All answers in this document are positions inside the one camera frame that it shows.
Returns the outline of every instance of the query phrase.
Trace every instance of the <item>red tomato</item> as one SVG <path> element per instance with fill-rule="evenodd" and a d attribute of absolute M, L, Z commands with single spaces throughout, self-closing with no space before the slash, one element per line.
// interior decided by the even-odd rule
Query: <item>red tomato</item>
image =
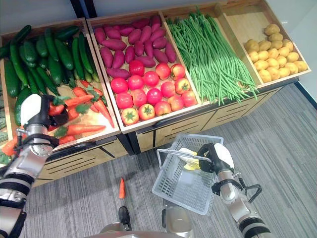
<path fill-rule="evenodd" d="M 171 71 L 170 75 L 172 76 L 173 80 L 177 80 L 177 79 L 185 77 L 185 68 L 180 63 L 174 64 L 170 68 L 170 71 Z"/>
<path fill-rule="evenodd" d="M 181 97 L 179 95 L 174 95 L 174 96 L 170 97 L 167 100 L 167 102 L 170 104 L 173 112 L 181 110 L 184 107 L 183 100 L 181 99 Z"/>
<path fill-rule="evenodd" d="M 159 77 L 158 74 L 154 71 L 148 71 L 143 76 L 143 81 L 145 85 L 149 87 L 155 87 L 159 83 Z"/>
<path fill-rule="evenodd" d="M 182 100 L 186 107 L 190 107 L 197 104 L 195 94 L 193 91 L 186 91 L 182 94 Z"/>
<path fill-rule="evenodd" d="M 144 87 L 142 77 L 139 75 L 132 75 L 128 78 L 128 86 L 131 91 L 135 89 L 142 89 Z"/>
<path fill-rule="evenodd" d="M 134 108 L 126 108 L 121 113 L 121 119 L 125 125 L 132 125 L 139 121 L 138 111 Z"/>
<path fill-rule="evenodd" d="M 163 114 L 168 114 L 171 112 L 170 105 L 168 104 L 168 102 L 164 101 L 156 103 L 154 109 L 157 116 L 161 116 Z"/>
<path fill-rule="evenodd" d="M 152 88 L 147 93 L 147 101 L 151 105 L 155 105 L 162 100 L 162 92 L 157 88 Z"/>
<path fill-rule="evenodd" d="M 144 74 L 144 65 L 139 60 L 133 60 L 129 63 L 129 72 L 131 75 L 143 76 Z"/>
<path fill-rule="evenodd" d="M 154 118 L 155 110 L 151 104 L 144 104 L 139 108 L 139 117 L 141 120 L 149 120 Z"/>
<path fill-rule="evenodd" d="M 115 98 L 115 102 L 120 109 L 133 107 L 132 97 L 128 93 L 119 93 Z"/>
<path fill-rule="evenodd" d="M 183 94 L 190 89 L 189 81 L 186 78 L 180 78 L 175 82 L 175 89 L 178 94 Z"/>
<path fill-rule="evenodd" d="M 147 103 L 147 95 L 142 89 L 136 89 L 131 92 L 133 97 L 133 104 L 136 107 L 142 106 L 143 104 Z"/>
<path fill-rule="evenodd" d="M 110 85 L 114 93 L 126 93 L 128 91 L 128 83 L 124 78 L 114 78 Z"/>
<path fill-rule="evenodd" d="M 166 80 L 170 75 L 170 68 L 167 63 L 159 63 L 155 67 L 155 72 L 158 74 L 161 80 Z"/>
<path fill-rule="evenodd" d="M 175 95 L 175 85 L 173 82 L 165 82 L 161 85 L 160 90 L 163 94 L 163 97 L 170 98 L 171 96 Z"/>

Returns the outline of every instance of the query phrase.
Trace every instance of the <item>cucumber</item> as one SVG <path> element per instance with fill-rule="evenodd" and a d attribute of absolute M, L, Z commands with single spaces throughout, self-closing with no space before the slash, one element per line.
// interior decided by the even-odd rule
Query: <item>cucumber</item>
<path fill-rule="evenodd" d="M 71 87 L 72 89 L 76 88 L 77 84 L 76 84 L 73 72 L 70 71 L 70 70 L 67 70 L 66 71 L 66 77 L 68 77 L 68 81 L 69 81 L 68 85 L 69 85 L 69 87 Z"/>
<path fill-rule="evenodd" d="M 24 41 L 23 46 L 24 46 L 24 55 L 26 60 L 28 62 L 35 62 L 38 57 L 38 53 L 36 52 L 36 49 L 33 43 L 30 41 Z"/>
<path fill-rule="evenodd" d="M 21 41 L 23 41 L 25 39 L 25 37 L 31 32 L 31 26 L 30 25 L 26 25 L 25 27 L 23 27 L 12 39 L 12 43 L 16 44 L 16 43 L 20 43 Z"/>
<path fill-rule="evenodd" d="M 89 83 L 92 83 L 93 78 L 91 77 L 91 74 L 87 70 L 85 70 L 84 73 L 85 73 L 85 80 Z"/>
<path fill-rule="evenodd" d="M 16 75 L 15 69 L 11 61 L 4 62 L 4 75 L 6 91 L 10 97 L 17 97 L 21 88 L 21 80 Z"/>
<path fill-rule="evenodd" d="M 67 76 L 68 69 L 63 67 L 63 70 L 64 70 L 64 77 L 62 79 L 62 83 L 67 85 L 69 83 L 69 78 Z"/>
<path fill-rule="evenodd" d="M 40 35 L 36 42 L 36 50 L 41 57 L 47 57 L 49 55 L 48 48 L 46 46 L 44 35 Z"/>
<path fill-rule="evenodd" d="M 0 132 L 0 142 L 8 140 L 7 132 Z M 4 152 L 0 152 L 0 164 L 8 165 L 11 162 L 11 156 L 6 155 Z"/>
<path fill-rule="evenodd" d="M 82 80 L 82 79 L 80 79 L 80 77 L 78 75 L 78 72 L 75 69 L 74 69 L 74 77 L 75 77 L 76 80 Z"/>
<path fill-rule="evenodd" d="M 54 84 L 60 86 L 64 77 L 63 68 L 60 63 L 54 61 L 51 56 L 49 56 L 49 70 Z"/>
<path fill-rule="evenodd" d="M 20 58 L 22 59 L 22 61 L 29 67 L 34 68 L 36 66 L 35 62 L 28 62 L 25 58 L 25 54 L 24 54 L 24 45 L 21 45 L 19 47 L 19 54 L 20 54 Z"/>
<path fill-rule="evenodd" d="M 100 83 L 100 80 L 99 80 L 99 77 L 98 77 L 98 74 L 97 74 L 97 70 L 96 70 L 96 66 L 95 66 L 95 63 L 94 63 L 94 60 L 93 60 L 93 56 L 92 56 L 92 54 L 90 52 L 90 49 L 89 49 L 88 45 L 86 45 L 86 50 L 87 50 L 87 54 L 88 54 L 89 63 L 90 63 L 90 65 L 93 66 L 92 77 L 93 77 L 95 82 Z"/>
<path fill-rule="evenodd" d="M 58 61 L 58 53 L 54 44 L 51 28 L 46 28 L 44 32 L 45 42 L 48 47 L 49 53 L 54 61 Z"/>
<path fill-rule="evenodd" d="M 78 37 L 78 45 L 79 45 L 79 53 L 81 61 L 84 65 L 84 68 L 89 72 L 93 73 L 93 68 L 89 63 L 87 52 L 86 52 L 86 46 L 85 46 L 85 37 L 84 34 L 81 32 Z"/>
<path fill-rule="evenodd" d="M 58 52 L 58 56 L 63 65 L 68 70 L 72 70 L 74 68 L 74 61 L 68 47 L 59 39 L 55 39 L 55 45 Z"/>
<path fill-rule="evenodd" d="M 37 88 L 43 93 L 43 94 L 47 94 L 47 91 L 46 91 L 46 87 L 43 83 L 43 80 L 42 78 L 39 76 L 39 74 L 37 73 L 37 71 L 34 69 L 34 68 L 29 68 L 35 82 L 36 82 L 36 85 L 37 85 Z"/>
<path fill-rule="evenodd" d="M 5 117 L 5 111 L 4 111 L 4 109 L 2 110 L 0 110 L 0 118 L 4 118 Z"/>
<path fill-rule="evenodd" d="M 31 89 L 24 88 L 16 99 L 15 107 L 14 107 L 14 119 L 15 119 L 15 124 L 18 126 L 21 125 L 21 105 L 23 101 L 31 94 L 32 94 Z"/>
<path fill-rule="evenodd" d="M 15 69 L 16 74 L 18 75 L 19 79 L 22 81 L 24 86 L 28 86 L 28 79 L 26 77 L 26 73 L 23 70 L 22 62 L 19 57 L 18 47 L 16 44 L 10 44 L 10 54 L 12 63 Z"/>
<path fill-rule="evenodd" d="M 55 38 L 60 39 L 62 41 L 65 41 L 75 35 L 79 31 L 78 26 L 69 26 L 65 29 L 61 29 L 60 31 L 57 31 L 55 34 Z"/>
<path fill-rule="evenodd" d="M 31 72 L 29 70 L 27 71 L 26 75 L 28 76 L 28 81 L 29 81 L 31 93 L 39 94 L 38 87 L 36 86 L 33 75 L 31 74 Z"/>
<path fill-rule="evenodd" d="M 49 62 L 47 58 L 40 58 L 39 66 L 43 69 L 49 68 Z"/>
<path fill-rule="evenodd" d="M 0 130 L 6 127 L 5 118 L 0 118 Z"/>
<path fill-rule="evenodd" d="M 73 45 L 72 45 L 72 52 L 73 52 L 73 58 L 75 63 L 75 68 L 77 71 L 77 75 L 81 80 L 84 80 L 85 74 L 84 69 L 80 61 L 80 54 L 79 54 L 79 45 L 78 45 L 78 37 L 74 38 Z"/>
<path fill-rule="evenodd" d="M 54 93 L 55 95 L 59 96 L 58 90 L 56 88 L 56 86 L 53 84 L 52 80 L 50 79 L 50 77 L 46 74 L 46 72 L 44 71 L 44 69 L 42 69 L 41 67 L 37 67 L 36 68 L 37 73 L 40 75 L 40 77 L 42 78 L 42 80 L 44 81 L 45 85 L 48 87 L 48 89 Z"/>
<path fill-rule="evenodd" d="M 0 59 L 10 55 L 10 41 L 0 48 Z"/>

